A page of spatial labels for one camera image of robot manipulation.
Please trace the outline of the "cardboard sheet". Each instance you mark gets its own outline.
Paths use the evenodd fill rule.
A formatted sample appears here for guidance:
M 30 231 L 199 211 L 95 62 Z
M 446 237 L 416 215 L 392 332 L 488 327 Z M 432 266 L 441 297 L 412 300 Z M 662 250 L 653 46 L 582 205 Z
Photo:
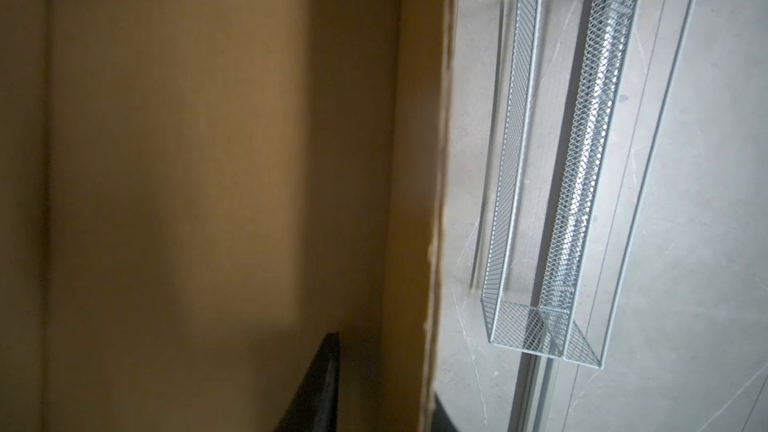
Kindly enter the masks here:
M 1 0 L 1 427 L 436 408 L 456 0 Z

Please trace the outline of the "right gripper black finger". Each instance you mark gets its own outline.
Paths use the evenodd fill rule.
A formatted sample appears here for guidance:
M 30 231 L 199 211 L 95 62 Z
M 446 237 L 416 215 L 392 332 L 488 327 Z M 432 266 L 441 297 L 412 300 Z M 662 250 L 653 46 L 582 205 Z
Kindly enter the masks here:
M 336 432 L 340 375 L 339 333 L 327 333 L 275 430 Z

